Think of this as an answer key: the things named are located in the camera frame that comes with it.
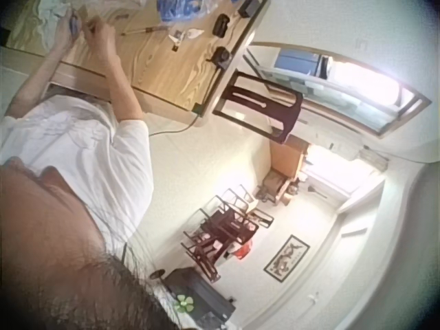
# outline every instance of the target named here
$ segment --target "wooden table edge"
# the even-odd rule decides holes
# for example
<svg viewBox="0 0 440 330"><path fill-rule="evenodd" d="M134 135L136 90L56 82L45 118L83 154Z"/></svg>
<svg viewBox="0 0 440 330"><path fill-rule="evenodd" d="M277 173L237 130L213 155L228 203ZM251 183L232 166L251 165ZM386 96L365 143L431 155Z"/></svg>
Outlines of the wooden table edge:
<svg viewBox="0 0 440 330"><path fill-rule="evenodd" d="M22 50L3 46L0 48L1 66L21 74L30 75L43 62L43 59L44 56ZM110 101L110 93L105 77L81 67L62 62L50 82ZM142 109L147 114L152 113L184 124L190 124L197 117L195 113L180 108L175 104L144 93L139 89L133 88L133 90ZM205 122L198 119L195 126L199 127L203 124Z"/></svg>

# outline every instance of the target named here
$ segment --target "white t-shirt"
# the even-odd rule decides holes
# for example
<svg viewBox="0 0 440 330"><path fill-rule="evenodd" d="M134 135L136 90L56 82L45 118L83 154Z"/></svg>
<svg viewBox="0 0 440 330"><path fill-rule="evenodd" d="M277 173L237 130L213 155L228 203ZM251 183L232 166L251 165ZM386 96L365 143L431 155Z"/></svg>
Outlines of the white t-shirt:
<svg viewBox="0 0 440 330"><path fill-rule="evenodd" d="M153 193L146 123L114 122L84 100L54 96L23 118L6 116L0 123L0 164L17 156L36 175L55 167L86 205L110 252L135 232Z"/></svg>

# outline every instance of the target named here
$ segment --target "desk surface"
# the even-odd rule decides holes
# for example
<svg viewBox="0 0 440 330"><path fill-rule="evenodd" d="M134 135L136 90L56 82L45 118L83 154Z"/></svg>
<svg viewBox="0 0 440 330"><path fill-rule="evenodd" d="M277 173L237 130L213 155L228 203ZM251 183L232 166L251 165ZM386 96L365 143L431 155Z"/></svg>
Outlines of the desk surface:
<svg viewBox="0 0 440 330"><path fill-rule="evenodd" d="M197 103L204 103L209 89L222 85L218 81L221 77L212 81L215 66L206 62L206 59L210 58L219 46L233 51L240 46L239 43L243 42L242 35L251 22L249 19L241 18L237 12L237 8L243 1L232 3L230 0L223 0L213 13L202 19L175 23L171 25L170 32L161 31L150 34L120 35L129 30L161 24L156 1L148 1L143 10L109 9L99 12L99 15L116 28L118 53L132 86L165 102L191 111ZM37 26L41 23L37 14L38 5L39 0L27 2L11 31L7 47L31 54L44 55L46 53L41 36L37 32ZM231 18L225 38L212 35L215 21L221 13ZM168 33L172 34L176 30L182 31L189 28L197 28L205 32L196 39L185 39L179 50L174 52L173 42L169 39ZM64 62L97 74L103 73L100 63L91 56L82 36Z"/></svg>

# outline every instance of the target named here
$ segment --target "dark hair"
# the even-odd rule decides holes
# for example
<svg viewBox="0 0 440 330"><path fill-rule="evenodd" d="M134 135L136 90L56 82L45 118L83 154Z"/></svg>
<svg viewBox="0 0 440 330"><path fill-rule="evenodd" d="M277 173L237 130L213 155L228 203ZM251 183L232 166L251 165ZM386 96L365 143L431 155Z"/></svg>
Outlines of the dark hair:
<svg viewBox="0 0 440 330"><path fill-rule="evenodd" d="M59 290L50 280L26 292L2 287L1 324L32 330L180 329L151 287L115 256L86 264L72 278L72 290Z"/></svg>

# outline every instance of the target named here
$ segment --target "cable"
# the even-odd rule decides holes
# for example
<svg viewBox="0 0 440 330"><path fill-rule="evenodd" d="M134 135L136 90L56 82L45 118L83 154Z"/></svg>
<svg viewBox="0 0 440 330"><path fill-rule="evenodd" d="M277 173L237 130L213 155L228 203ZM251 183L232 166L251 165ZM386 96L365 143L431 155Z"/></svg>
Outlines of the cable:
<svg viewBox="0 0 440 330"><path fill-rule="evenodd" d="M208 90L206 91L206 94L205 94L205 96L204 96L204 98L203 98L203 103L205 103L206 98L208 97L208 94L209 94L209 90L210 90L211 87L212 87L211 85L212 85L212 83L214 82L214 79L215 79L215 77L217 76L217 73L218 73L219 71L220 71L220 67L218 67L218 68L215 69L215 72L214 72L214 74L212 75L212 77L211 77L211 79L210 79L210 82L209 82L209 85L208 85ZM181 129L181 130L179 130L179 131L163 131L163 132L157 132L157 133L150 134L149 137L152 138L153 136L158 136L158 135L162 135L162 134L176 134L176 133L182 133L182 132L184 132L184 131L189 130L191 127L193 127L194 124L195 124L195 122L197 121L198 118L199 118L199 115L197 115L196 118L194 118L194 120L191 122L191 124L189 124L188 127L184 128L184 129Z"/></svg>
<svg viewBox="0 0 440 330"><path fill-rule="evenodd" d="M176 134L176 133L182 133L184 131L189 130L191 127L194 126L195 122L197 121L197 119L199 119L199 115L196 115L196 117L194 118L194 120L191 122L191 124L189 124L187 127L185 127L184 129L178 130L178 131L163 131L163 132L157 132L157 133L153 133L150 134L149 137L152 138L153 136L158 136L158 135L162 135L162 134Z"/></svg>
<svg viewBox="0 0 440 330"><path fill-rule="evenodd" d="M408 158L405 158L405 157L400 157L400 156L397 156L397 155L393 155L392 153L387 153L386 151L371 149L369 147L366 148L366 149L367 150L371 150L371 151L375 151L376 153L384 153L385 155L388 155L388 156L391 156L391 157L396 157L396 158L399 158L401 160L406 160L407 162L412 162L412 163L417 163L417 164L431 164L431 163L428 163L428 162L418 162L417 160L411 160L411 159L408 159Z"/></svg>

